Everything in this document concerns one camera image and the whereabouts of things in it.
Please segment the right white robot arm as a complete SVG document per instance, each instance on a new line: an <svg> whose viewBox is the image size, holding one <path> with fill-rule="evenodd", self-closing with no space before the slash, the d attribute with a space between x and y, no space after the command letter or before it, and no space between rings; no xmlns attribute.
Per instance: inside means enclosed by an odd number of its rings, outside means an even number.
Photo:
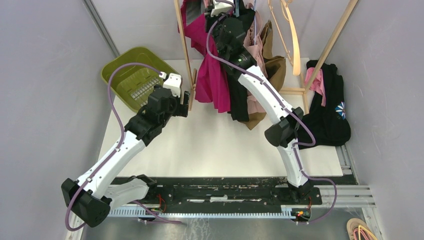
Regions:
<svg viewBox="0 0 424 240"><path fill-rule="evenodd" d="M313 188L299 154L298 129L304 125L304 112L283 99L243 46L247 24L252 22L250 16L242 20L241 17L221 13L208 30L217 49L217 54L212 53L211 57L218 60L225 72L246 88L265 110L272 125L264 135L282 158L287 173L289 199L295 204L302 204Z"/></svg>

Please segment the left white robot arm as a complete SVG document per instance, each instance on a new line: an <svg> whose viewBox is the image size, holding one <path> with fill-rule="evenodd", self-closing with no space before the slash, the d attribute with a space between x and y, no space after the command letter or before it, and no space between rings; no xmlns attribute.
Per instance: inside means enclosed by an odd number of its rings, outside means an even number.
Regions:
<svg viewBox="0 0 424 240"><path fill-rule="evenodd" d="M189 99L188 91L178 96L171 89L156 85L147 104L130 118L109 151L76 180L67 178L61 184L66 215L74 213L84 226L94 228L122 205L138 200L154 202L158 191L147 176L130 177L128 182L118 185L113 181L130 160L162 133L171 117L188 116Z"/></svg>

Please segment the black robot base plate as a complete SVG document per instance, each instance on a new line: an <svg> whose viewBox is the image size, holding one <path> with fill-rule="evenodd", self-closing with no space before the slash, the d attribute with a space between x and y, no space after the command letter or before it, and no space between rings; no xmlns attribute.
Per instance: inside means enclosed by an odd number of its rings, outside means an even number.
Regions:
<svg viewBox="0 0 424 240"><path fill-rule="evenodd" d="M152 177L150 182L139 202L159 205L166 214L268 214L323 203L313 184L298 193L286 177Z"/></svg>

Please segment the beige wooden hanger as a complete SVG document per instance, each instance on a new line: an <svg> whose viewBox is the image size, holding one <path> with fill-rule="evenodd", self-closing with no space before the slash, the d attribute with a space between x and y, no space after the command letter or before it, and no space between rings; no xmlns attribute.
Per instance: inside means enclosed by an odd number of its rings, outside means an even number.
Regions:
<svg viewBox="0 0 424 240"><path fill-rule="evenodd" d="M282 31L280 30L276 15L274 13L273 3L271 0L267 1L267 5L269 7L270 14L272 19L274 20L275 27L277 29L278 35L280 37L281 43L285 50L286 56L289 60L290 65L292 66L292 74L294 76L301 75L301 55L300 55L300 45L297 30L295 27L294 19L292 13L290 11L289 5L292 3L292 0L279 0L278 1L281 7L281 13L285 21L289 25L290 34L291 34L291 43L292 43L292 51L289 50L285 39L283 37Z"/></svg>

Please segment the brown skirt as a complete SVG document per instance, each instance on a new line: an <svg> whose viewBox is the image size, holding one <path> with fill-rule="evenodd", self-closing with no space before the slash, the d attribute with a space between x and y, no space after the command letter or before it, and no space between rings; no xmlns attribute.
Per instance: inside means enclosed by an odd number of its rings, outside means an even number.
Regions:
<svg viewBox="0 0 424 240"><path fill-rule="evenodd" d="M286 59L283 56L273 56L273 26L270 20L264 25L260 38L263 43L262 56L264 66L267 73L267 80L277 90L280 91L283 87L286 77ZM249 130L253 130L266 116L265 112L256 112L248 114L249 121L244 124Z"/></svg>

